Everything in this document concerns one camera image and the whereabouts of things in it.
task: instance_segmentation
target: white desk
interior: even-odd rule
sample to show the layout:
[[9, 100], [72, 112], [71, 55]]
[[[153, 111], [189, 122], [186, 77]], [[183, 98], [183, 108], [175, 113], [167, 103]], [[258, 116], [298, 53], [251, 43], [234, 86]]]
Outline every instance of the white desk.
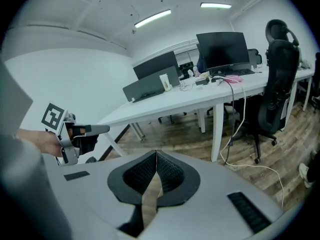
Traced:
[[[249, 74], [241, 76], [243, 78], [242, 86], [245, 90], [246, 96], [252, 96], [262, 93], [268, 82], [269, 69], [267, 66], [257, 68], [256, 71], [262, 73]], [[314, 75], [314, 70], [299, 70], [296, 73], [295, 82], [292, 87], [290, 102], [288, 105], [287, 119], [291, 113], [292, 105], [295, 98], [297, 89], [297, 82], [303, 79], [309, 79], [309, 85], [311, 86], [311, 77]], [[194, 79], [188, 79], [185, 81], [187, 84], [194, 83]], [[244, 97], [241, 86], [237, 83], [232, 84], [234, 99], [238, 100]], [[107, 115], [102, 121], [102, 124], [108, 124], [110, 127], [128, 125], [133, 126], [133, 130], [138, 135], [143, 135], [138, 125], [135, 123], [144, 122], [147, 120], [154, 120], [159, 117], [165, 117], [183, 112], [190, 112], [193, 110], [200, 111], [200, 122], [203, 122], [204, 117], [203, 110], [208, 107], [213, 107], [213, 144], [211, 152], [211, 161], [217, 160], [222, 130], [223, 130], [223, 118], [224, 118], [224, 103], [232, 101], [232, 92], [229, 85], [222, 82], [219, 86], [213, 83], [208, 85], [193, 85], [192, 89], [188, 91], [181, 91], [179, 87], [173, 88], [171, 91], [163, 94], [136, 102], [128, 102], [111, 114]], [[119, 146], [112, 146], [115, 150], [119, 150]]]

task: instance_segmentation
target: fluorescent light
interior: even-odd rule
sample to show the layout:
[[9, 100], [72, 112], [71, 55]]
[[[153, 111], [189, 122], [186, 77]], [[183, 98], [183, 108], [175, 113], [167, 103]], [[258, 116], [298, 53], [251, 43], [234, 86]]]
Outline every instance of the fluorescent light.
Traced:
[[152, 22], [152, 21], [154, 21], [156, 19], [159, 19], [159, 18], [161, 18], [163, 16], [166, 16], [166, 15], [169, 15], [169, 14], [171, 14], [171, 10], [165, 10], [165, 11], [159, 12], [159, 13], [157, 13], [155, 15], [152, 15], [152, 16], [150, 16], [150, 17], [148, 17], [148, 18], [146, 18], [146, 19], [134, 24], [134, 26], [136, 28], [140, 28], [141, 26], [143, 26], [143, 25], [145, 25], [145, 24], [147, 24], [149, 22]]
[[226, 9], [229, 9], [231, 7], [231, 4], [202, 2], [200, 4], [200, 6], [202, 8], [226, 8]]

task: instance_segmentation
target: ceiling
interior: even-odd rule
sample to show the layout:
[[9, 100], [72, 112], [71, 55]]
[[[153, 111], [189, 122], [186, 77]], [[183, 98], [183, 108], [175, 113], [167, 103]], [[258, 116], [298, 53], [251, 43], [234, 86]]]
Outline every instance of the ceiling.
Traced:
[[[10, 27], [51, 25], [83, 31], [123, 47], [137, 39], [181, 28], [188, 22], [208, 18], [229, 19], [250, 0], [29, 0]], [[231, 9], [200, 8], [201, 2], [231, 4]], [[158, 12], [172, 14], [139, 29], [134, 24]]]

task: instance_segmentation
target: office room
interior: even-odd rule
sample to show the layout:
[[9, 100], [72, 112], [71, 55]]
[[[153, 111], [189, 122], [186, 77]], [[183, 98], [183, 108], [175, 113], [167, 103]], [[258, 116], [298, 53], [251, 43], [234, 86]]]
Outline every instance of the office room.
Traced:
[[15, 0], [8, 11], [0, 183], [25, 235], [274, 239], [307, 221], [320, 49], [298, 4]]

